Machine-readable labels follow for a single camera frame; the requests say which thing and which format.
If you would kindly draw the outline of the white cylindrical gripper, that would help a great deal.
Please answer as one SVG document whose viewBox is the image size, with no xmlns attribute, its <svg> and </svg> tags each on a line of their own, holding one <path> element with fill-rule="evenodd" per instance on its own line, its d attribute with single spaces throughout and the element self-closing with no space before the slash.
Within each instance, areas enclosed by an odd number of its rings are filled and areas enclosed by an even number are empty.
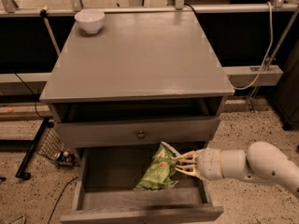
<svg viewBox="0 0 299 224">
<path fill-rule="evenodd" d="M 243 180 L 248 173 L 246 154 L 243 150 L 220 150 L 215 148 L 197 149 L 175 157 L 179 163 L 175 170 L 185 175 L 209 181 L 224 178 Z"/>
</svg>

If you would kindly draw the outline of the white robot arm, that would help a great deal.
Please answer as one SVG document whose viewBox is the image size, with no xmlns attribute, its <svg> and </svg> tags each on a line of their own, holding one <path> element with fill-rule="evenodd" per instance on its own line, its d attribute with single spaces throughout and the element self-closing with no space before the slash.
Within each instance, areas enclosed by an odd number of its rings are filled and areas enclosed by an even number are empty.
<svg viewBox="0 0 299 224">
<path fill-rule="evenodd" d="M 202 180 L 233 178 L 243 182 L 277 184 L 299 198 L 299 167 L 280 149 L 255 142 L 247 151 L 203 148 L 175 157 L 175 170 Z"/>
</svg>

